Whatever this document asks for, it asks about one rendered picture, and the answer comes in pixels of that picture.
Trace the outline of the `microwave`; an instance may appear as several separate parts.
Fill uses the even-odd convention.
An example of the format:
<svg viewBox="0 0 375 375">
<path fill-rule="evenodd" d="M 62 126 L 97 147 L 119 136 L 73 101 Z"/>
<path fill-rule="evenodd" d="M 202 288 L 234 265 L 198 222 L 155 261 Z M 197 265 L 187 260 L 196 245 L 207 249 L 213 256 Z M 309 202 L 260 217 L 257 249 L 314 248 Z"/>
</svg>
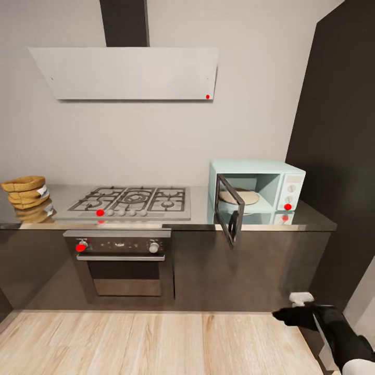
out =
<svg viewBox="0 0 375 375">
<path fill-rule="evenodd" d="M 209 195 L 232 253 L 246 210 L 294 211 L 306 172 L 273 159 L 213 159 Z"/>
</svg>

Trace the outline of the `popcorn bag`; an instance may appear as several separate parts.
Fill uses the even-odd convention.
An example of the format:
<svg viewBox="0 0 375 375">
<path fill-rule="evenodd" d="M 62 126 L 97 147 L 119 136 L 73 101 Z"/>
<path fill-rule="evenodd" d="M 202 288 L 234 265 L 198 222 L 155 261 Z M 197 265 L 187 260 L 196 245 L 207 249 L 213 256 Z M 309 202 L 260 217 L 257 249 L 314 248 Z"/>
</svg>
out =
<svg viewBox="0 0 375 375">
<path fill-rule="evenodd" d="M 0 186 L 9 192 L 8 201 L 12 206 L 21 210 L 39 206 L 50 197 L 43 176 L 22 177 L 1 183 Z"/>
</svg>

